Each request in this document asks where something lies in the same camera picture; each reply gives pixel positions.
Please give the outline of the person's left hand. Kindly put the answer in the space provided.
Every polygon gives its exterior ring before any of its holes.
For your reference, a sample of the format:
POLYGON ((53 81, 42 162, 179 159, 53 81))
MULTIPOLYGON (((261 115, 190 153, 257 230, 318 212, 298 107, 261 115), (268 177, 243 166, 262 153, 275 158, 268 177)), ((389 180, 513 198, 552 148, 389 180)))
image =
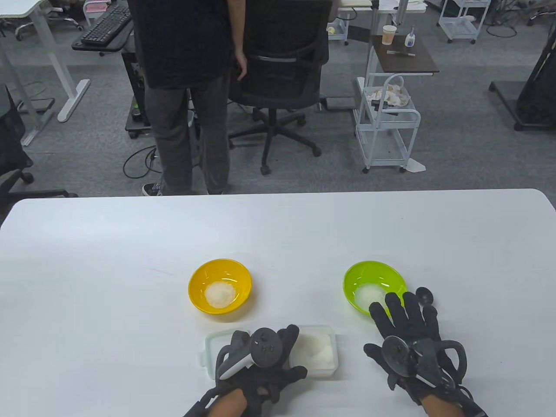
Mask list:
POLYGON ((270 358, 272 364, 260 367, 254 362, 250 367, 241 367, 237 373, 225 379, 221 379, 220 370, 216 370, 216 387, 219 393, 228 394, 239 389, 252 410, 259 410, 267 400, 277 403, 282 389, 306 378, 308 374, 304 366, 285 367, 299 331, 296 325, 289 325, 278 332, 270 328, 260 328, 252 336, 246 332, 235 331, 230 345, 225 346, 218 354, 220 365, 225 363, 225 354, 232 358, 244 351, 244 343, 248 343, 249 348, 254 348, 253 359, 270 358))

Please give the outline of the person's right hand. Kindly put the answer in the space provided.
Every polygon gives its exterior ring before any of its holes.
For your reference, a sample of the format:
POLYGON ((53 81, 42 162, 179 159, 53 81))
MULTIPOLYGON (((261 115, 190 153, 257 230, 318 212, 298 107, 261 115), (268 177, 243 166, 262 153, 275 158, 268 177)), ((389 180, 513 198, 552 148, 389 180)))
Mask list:
MULTIPOLYGON (((385 304, 389 314, 379 302, 373 302, 369 306, 370 316, 383 338, 397 336, 407 343, 421 339, 440 340, 435 307, 421 307, 418 297, 411 292, 405 292, 402 299, 395 293, 387 293, 385 304)), ((401 387, 417 405, 422 405, 423 399, 433 394, 432 387, 416 378, 395 376, 393 369, 384 360, 381 346, 365 344, 364 352, 387 373, 389 387, 401 387)))

